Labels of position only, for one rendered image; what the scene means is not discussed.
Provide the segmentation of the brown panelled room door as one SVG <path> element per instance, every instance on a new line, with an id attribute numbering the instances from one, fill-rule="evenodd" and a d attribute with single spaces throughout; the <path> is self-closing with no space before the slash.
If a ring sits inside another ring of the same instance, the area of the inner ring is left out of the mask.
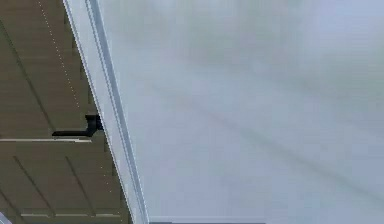
<path id="1" fill-rule="evenodd" d="M 133 224 L 63 0 L 0 0 L 0 224 Z"/>

